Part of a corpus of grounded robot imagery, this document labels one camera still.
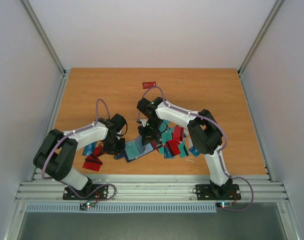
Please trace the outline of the dark blue card holder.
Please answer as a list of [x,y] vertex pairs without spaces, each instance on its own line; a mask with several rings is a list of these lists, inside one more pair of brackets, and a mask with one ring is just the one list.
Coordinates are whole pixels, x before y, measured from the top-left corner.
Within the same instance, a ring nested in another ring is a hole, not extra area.
[[133,162],[151,152],[155,148],[151,143],[142,145],[141,139],[131,140],[125,143],[125,150],[122,154],[114,157],[115,160],[125,159],[127,163]]

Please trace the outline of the teal card top pile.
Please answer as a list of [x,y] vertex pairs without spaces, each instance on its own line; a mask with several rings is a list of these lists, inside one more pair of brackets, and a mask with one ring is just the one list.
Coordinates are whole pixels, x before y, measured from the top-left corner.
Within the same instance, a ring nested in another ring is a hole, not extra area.
[[159,126],[159,132],[163,133],[165,132],[169,127],[168,127],[169,121],[168,120],[163,120]]

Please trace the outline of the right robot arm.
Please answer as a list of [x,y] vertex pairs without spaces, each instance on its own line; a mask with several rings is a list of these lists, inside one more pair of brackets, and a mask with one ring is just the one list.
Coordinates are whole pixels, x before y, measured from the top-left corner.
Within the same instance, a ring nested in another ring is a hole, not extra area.
[[161,143],[159,127],[163,121],[173,122],[185,128],[193,147],[204,155],[210,171],[210,191],[215,199],[220,200],[230,192],[233,181],[225,173],[225,163],[220,154],[223,133],[212,114],[204,109],[201,112],[187,110],[171,104],[161,97],[154,101],[142,98],[137,109],[147,117],[147,122],[138,127],[142,143]]

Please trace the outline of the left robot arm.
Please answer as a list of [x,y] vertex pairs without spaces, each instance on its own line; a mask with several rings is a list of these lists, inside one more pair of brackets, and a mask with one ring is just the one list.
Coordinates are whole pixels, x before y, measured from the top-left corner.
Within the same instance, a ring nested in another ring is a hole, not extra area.
[[111,119],[99,118],[77,130],[61,132],[51,130],[38,149],[33,164],[45,175],[70,187],[80,199],[87,199],[95,190],[92,180],[72,167],[76,152],[86,145],[101,141],[103,152],[119,155],[125,150],[121,130],[127,126],[125,118],[115,114]]

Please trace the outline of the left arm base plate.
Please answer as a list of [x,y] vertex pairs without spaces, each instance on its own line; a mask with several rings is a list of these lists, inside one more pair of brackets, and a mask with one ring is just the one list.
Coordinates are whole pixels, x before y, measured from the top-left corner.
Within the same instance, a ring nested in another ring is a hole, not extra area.
[[105,200],[107,199],[109,186],[106,184],[92,184],[85,186],[82,190],[76,190],[71,186],[67,186],[63,191],[63,200]]

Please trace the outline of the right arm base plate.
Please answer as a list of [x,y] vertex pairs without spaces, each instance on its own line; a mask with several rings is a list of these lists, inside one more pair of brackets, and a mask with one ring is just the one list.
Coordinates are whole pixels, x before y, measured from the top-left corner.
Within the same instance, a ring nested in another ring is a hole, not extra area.
[[193,189],[199,201],[232,201],[241,200],[240,188],[237,184],[228,187],[214,187],[211,184],[197,184]]

